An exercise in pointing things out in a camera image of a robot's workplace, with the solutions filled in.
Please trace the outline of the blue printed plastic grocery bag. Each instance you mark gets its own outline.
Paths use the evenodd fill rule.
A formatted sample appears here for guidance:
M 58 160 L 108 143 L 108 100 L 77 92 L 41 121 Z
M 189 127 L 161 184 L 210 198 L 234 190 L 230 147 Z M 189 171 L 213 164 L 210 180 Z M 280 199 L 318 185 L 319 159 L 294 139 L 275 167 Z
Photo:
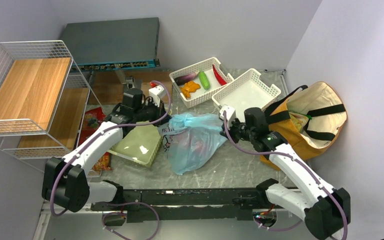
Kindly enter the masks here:
M 171 170 L 177 175 L 195 171 L 207 163 L 227 140 L 216 114 L 184 112 L 158 127 Z

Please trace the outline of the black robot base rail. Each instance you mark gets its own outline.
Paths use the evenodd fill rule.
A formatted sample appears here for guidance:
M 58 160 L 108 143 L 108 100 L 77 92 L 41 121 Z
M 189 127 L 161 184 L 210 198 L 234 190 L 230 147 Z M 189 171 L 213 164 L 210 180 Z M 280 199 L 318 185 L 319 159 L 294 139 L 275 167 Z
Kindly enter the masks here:
M 250 221 L 253 215 L 273 209 L 255 188 L 127 189 L 126 206 L 92 203 L 93 212 L 123 212 L 128 223 L 160 219 Z

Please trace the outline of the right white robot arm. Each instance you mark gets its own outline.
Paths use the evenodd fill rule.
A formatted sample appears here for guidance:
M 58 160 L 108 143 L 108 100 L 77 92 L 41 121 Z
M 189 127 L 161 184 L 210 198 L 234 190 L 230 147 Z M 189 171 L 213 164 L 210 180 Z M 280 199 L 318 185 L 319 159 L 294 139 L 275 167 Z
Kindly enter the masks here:
M 274 179 L 257 185 L 256 203 L 267 208 L 280 206 L 304 222 L 308 231 L 318 240 L 348 238 L 351 222 L 351 196 L 347 190 L 335 188 L 312 170 L 278 131 L 270 130 L 265 113 L 258 107 L 245 111 L 245 122 L 236 117 L 236 111 L 224 106 L 220 111 L 222 134 L 236 146 L 240 140 L 250 142 L 252 155 L 268 157 L 298 188 L 298 192 L 284 187 Z

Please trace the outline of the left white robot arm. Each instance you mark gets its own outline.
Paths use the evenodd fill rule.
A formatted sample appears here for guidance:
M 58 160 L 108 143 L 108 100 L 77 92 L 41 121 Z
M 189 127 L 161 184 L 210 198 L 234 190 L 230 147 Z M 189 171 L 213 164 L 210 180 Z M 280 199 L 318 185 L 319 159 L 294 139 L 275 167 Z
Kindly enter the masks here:
M 157 83 L 145 96 L 139 88 L 123 92 L 122 102 L 108 114 L 98 129 L 80 146 L 63 157 L 51 157 L 45 164 L 41 196 L 50 202 L 53 216 L 55 205 L 63 212 L 78 212 L 86 204 L 104 203 L 117 210 L 124 203 L 124 189 L 109 180 L 89 183 L 87 173 L 98 160 L 136 127 L 168 123 L 170 116 L 162 98 L 170 93 Z

